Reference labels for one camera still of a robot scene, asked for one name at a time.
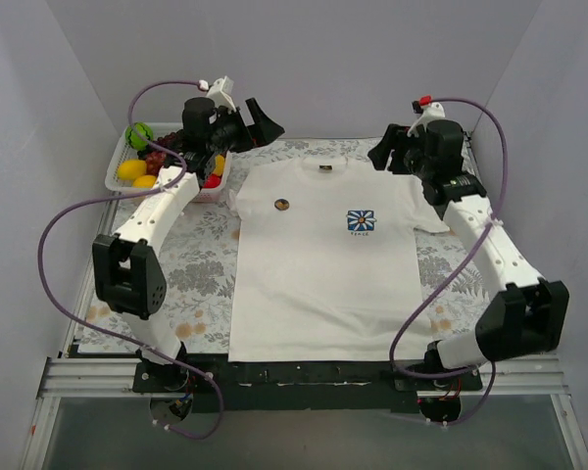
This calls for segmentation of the white t-shirt with flower print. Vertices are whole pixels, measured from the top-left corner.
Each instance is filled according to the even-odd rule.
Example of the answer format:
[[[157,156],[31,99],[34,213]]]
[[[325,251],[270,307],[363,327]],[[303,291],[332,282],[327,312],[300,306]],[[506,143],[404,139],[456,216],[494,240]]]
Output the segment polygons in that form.
[[[415,233],[446,231],[417,178],[351,158],[291,159],[253,167],[234,206],[230,360],[396,356],[422,301]],[[409,335],[398,358],[421,358],[425,336]]]

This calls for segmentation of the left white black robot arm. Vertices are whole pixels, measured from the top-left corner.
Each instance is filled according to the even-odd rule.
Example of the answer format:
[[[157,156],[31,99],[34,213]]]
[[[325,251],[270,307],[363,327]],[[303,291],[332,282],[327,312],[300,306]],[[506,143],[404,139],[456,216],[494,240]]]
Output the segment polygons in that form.
[[[155,194],[145,197],[114,234],[99,235],[92,245],[98,299],[127,323],[146,373],[170,392],[187,384],[189,369],[180,361],[182,342],[160,312],[167,281],[158,254],[182,210],[214,172],[218,155],[265,147],[283,134],[255,99],[246,105],[252,124],[213,98],[186,101],[182,128],[159,171]]]

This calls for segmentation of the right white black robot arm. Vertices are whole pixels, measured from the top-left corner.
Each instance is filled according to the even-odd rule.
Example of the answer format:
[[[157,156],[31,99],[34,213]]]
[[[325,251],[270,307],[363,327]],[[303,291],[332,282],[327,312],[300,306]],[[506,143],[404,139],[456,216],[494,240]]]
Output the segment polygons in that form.
[[[461,126],[438,118],[414,130],[390,124],[368,153],[375,169],[420,180],[425,200],[462,241],[490,298],[471,330],[430,343],[420,362],[392,360],[394,376],[440,390],[486,362],[554,351],[569,302],[565,284],[547,280],[515,246],[485,188],[464,169],[463,145]]]

